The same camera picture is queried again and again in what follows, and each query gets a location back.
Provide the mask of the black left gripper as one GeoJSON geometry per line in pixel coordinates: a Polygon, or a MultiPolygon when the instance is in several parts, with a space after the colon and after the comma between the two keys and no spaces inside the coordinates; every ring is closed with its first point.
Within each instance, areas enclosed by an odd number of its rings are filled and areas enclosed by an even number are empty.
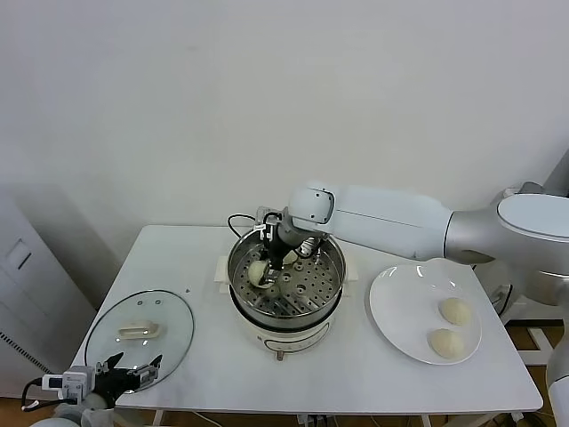
{"type": "Polygon", "coordinates": [[[147,389],[157,379],[163,359],[156,356],[148,364],[135,369],[114,369],[123,357],[119,352],[108,359],[97,362],[95,366],[94,393],[100,396],[107,405],[115,405],[116,401],[127,391],[141,391],[147,389]]]}

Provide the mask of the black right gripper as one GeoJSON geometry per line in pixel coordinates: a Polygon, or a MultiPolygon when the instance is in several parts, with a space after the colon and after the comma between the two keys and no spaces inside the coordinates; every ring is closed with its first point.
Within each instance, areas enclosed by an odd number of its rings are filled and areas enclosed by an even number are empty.
{"type": "Polygon", "coordinates": [[[264,215],[264,246],[260,250],[259,260],[268,265],[260,277],[260,288],[272,287],[279,278],[279,270],[283,268],[284,258],[292,251],[293,247],[286,243],[281,234],[285,231],[281,213],[266,213],[264,215]]]}

